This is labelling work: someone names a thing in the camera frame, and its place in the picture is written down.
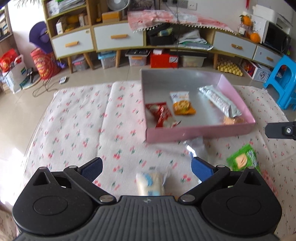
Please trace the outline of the yellow egg tray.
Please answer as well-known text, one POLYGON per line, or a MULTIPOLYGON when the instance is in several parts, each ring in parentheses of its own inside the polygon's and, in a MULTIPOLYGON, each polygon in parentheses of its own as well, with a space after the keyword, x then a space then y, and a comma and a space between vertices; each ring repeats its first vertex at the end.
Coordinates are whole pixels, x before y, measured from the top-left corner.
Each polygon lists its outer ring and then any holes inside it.
POLYGON ((243 76, 242 70, 239 68, 239 66, 225 58, 218 59, 217 69, 220 72, 231 73, 240 77, 243 76))

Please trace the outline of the small silver snack packet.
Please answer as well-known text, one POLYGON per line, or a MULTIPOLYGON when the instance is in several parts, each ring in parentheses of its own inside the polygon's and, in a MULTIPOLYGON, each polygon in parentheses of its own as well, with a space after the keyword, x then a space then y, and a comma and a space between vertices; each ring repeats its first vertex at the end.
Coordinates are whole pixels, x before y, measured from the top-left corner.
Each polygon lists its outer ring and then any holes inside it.
POLYGON ((208 152, 204 145, 203 137, 186 140, 183 144, 191 158, 199 157, 204 161, 208 161, 208 152))

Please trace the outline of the orange cookie packet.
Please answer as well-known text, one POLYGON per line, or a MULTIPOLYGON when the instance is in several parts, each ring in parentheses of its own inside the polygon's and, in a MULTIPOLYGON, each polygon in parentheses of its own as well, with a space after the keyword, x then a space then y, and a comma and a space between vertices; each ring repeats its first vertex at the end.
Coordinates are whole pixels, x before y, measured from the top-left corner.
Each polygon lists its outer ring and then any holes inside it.
POLYGON ((195 115, 196 110, 193 108, 188 91, 170 92, 173 102, 173 110, 175 115, 195 115))

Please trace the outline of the long silver snack bar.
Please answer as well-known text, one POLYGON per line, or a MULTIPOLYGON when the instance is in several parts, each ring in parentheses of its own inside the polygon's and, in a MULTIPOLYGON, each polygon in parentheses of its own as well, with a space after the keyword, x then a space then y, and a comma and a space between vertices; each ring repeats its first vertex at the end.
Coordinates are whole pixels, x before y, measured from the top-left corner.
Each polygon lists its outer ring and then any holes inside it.
POLYGON ((199 92, 206 96, 228 118, 235 118, 242 115, 238 107, 213 85, 199 87, 199 92))

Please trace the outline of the pink cardboard box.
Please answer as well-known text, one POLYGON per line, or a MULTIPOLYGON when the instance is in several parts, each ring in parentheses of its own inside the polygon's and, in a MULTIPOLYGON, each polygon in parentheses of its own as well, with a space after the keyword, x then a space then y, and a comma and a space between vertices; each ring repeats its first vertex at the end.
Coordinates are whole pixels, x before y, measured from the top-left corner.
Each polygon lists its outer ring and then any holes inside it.
POLYGON ((148 143, 165 143, 185 141, 196 137, 221 138, 250 133, 256 121, 245 104, 244 100, 221 73, 186 70, 186 69, 142 69, 140 71, 144 104, 165 102, 170 110, 173 109, 171 92, 185 91, 196 110, 194 115, 176 115, 180 122, 173 128, 158 128, 157 121, 151 112, 145 108, 146 130, 145 137, 148 143), (228 97, 241 111, 243 123, 225 125, 224 114, 199 88, 212 85, 228 97))

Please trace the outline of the blue plastic stool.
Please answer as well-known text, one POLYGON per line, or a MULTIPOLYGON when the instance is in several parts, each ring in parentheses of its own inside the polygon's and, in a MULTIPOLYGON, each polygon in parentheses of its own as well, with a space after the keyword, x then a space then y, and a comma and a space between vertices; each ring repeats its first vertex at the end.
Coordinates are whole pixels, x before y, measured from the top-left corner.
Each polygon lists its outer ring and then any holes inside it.
POLYGON ((278 93, 278 106, 283 110, 291 107, 295 111, 295 61, 283 55, 263 87, 267 88, 269 85, 278 93))

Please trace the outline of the white shopping bag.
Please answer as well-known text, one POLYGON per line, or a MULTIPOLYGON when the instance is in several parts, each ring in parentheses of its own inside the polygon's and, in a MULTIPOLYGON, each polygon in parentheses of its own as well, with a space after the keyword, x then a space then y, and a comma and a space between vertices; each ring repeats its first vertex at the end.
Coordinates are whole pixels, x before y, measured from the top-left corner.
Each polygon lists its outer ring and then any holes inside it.
POLYGON ((1 57, 1 71, 3 77, 13 94, 22 90, 27 83, 27 67, 23 55, 18 55, 15 49, 9 49, 1 57))

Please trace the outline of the red rice cracker packet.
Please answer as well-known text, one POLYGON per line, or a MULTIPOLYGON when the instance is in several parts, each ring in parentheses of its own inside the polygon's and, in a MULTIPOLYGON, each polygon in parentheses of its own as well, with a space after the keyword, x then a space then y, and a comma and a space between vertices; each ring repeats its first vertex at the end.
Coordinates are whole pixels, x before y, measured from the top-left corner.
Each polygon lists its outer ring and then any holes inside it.
POLYGON ((175 120, 166 102, 147 103, 145 107, 157 121, 156 128, 173 128, 181 123, 175 120))

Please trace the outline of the blue white rice cake packet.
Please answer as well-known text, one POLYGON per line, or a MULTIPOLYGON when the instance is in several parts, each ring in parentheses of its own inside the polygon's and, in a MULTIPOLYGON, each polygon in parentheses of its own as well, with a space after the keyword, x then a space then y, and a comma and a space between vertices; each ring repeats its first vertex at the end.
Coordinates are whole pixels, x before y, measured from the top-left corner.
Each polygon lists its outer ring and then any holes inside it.
POLYGON ((138 195, 140 196, 163 196, 165 195, 165 178, 159 172, 140 172, 136 174, 138 195))

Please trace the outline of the clear storage bin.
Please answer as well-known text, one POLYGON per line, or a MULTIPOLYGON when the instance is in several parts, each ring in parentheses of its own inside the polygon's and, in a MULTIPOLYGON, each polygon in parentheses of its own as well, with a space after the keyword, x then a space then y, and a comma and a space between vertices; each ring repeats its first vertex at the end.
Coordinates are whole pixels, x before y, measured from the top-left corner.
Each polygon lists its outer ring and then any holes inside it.
POLYGON ((202 67, 206 57, 202 56, 182 56, 181 65, 182 67, 202 67))

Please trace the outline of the clear pack brown crackers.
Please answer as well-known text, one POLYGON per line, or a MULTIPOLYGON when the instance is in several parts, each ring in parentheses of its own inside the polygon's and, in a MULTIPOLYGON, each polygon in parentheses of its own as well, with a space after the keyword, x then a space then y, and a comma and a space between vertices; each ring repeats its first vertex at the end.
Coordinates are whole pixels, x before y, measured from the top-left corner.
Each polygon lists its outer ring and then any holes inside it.
POLYGON ((236 116, 234 118, 229 118, 227 116, 224 116, 223 123, 225 125, 236 125, 236 124, 239 124, 239 123, 245 123, 245 120, 241 116, 236 116))

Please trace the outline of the black basket on shelf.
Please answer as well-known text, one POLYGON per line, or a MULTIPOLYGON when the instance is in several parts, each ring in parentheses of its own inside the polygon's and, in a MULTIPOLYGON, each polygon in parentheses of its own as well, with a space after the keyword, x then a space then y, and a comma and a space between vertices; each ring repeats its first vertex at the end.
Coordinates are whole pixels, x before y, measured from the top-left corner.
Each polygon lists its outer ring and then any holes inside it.
POLYGON ((148 30, 147 42, 151 46, 172 45, 175 42, 174 30, 170 24, 159 25, 148 30))

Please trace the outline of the pink cherry cloth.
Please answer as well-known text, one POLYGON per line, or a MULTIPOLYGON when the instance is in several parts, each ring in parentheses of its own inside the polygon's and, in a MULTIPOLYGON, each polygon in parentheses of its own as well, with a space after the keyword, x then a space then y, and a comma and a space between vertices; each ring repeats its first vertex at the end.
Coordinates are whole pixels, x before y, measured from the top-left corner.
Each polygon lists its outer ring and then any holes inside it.
POLYGON ((237 34, 225 23, 198 13, 174 13, 165 10, 128 11, 127 20, 133 32, 152 30, 161 24, 177 24, 193 28, 216 29, 234 35, 237 34))

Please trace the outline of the white desk fan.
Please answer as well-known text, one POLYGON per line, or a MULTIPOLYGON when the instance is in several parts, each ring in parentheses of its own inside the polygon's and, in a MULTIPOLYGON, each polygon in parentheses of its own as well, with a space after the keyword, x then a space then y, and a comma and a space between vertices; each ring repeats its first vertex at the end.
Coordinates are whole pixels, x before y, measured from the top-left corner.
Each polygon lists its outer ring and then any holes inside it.
POLYGON ((107 0, 107 5, 112 11, 122 11, 130 5, 130 0, 107 0))

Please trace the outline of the green chip snack packet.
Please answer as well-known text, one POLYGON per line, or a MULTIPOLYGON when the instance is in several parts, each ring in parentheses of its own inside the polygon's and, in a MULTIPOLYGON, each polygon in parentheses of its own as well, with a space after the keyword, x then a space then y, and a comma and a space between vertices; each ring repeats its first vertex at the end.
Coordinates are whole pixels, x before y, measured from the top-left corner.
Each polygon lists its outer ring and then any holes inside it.
POLYGON ((261 173, 256 152, 250 144, 244 145, 229 156, 226 161, 232 171, 243 171, 247 167, 252 166, 261 173))

